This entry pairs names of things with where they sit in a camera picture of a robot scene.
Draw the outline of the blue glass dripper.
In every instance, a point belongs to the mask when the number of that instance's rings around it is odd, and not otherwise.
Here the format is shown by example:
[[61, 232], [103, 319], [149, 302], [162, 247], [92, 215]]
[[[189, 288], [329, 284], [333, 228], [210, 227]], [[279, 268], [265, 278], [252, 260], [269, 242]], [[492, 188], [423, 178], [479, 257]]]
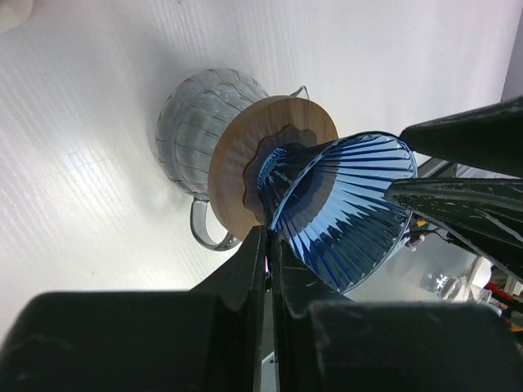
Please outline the blue glass dripper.
[[269, 237], [346, 294], [389, 257], [413, 213], [386, 200], [393, 182], [418, 176], [412, 150], [371, 131], [306, 147], [271, 151], [257, 176]]

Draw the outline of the glass coffee carafe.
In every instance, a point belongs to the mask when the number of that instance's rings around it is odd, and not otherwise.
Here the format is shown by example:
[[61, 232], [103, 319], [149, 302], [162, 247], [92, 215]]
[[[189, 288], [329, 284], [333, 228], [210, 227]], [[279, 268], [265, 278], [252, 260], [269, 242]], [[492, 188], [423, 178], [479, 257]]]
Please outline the glass coffee carafe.
[[239, 240], [228, 233], [217, 242], [206, 227], [208, 172], [217, 142], [242, 110], [268, 97], [251, 76], [236, 69], [206, 69], [182, 82], [167, 98], [157, 122], [159, 162], [168, 179], [193, 197], [190, 229], [212, 251], [226, 251]]

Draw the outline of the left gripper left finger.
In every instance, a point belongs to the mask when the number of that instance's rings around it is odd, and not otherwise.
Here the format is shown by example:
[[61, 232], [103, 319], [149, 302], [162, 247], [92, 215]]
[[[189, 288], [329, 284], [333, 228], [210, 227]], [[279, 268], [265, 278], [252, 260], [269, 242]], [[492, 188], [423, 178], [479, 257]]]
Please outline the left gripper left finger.
[[189, 291], [47, 292], [1, 344], [4, 391], [257, 391], [266, 230]]

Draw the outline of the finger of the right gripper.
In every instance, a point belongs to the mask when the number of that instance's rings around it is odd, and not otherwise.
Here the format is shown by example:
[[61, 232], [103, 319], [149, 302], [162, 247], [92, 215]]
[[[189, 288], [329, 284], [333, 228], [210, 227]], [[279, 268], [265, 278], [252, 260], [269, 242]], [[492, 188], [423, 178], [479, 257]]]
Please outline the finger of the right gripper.
[[522, 280], [521, 179], [397, 180], [385, 198], [447, 230]]
[[406, 127], [411, 150], [490, 172], [522, 177], [522, 97]]

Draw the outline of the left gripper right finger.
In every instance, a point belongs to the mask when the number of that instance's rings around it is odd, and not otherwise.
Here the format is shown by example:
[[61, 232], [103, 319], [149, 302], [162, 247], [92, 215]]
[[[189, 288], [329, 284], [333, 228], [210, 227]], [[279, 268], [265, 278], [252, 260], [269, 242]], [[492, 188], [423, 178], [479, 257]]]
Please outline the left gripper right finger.
[[507, 325], [476, 304], [350, 301], [269, 242], [280, 391], [519, 391]]

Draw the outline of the brown wooden dripper base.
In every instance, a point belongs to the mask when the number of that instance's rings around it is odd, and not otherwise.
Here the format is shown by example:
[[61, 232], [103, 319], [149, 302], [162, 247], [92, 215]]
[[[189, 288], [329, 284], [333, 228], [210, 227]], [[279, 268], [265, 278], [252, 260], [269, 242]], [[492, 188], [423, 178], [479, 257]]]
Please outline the brown wooden dripper base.
[[257, 177], [271, 152], [287, 143], [306, 147], [338, 138], [330, 115], [311, 100], [271, 96], [243, 110], [227, 126], [212, 154], [208, 197], [219, 222], [243, 241], [264, 223]]

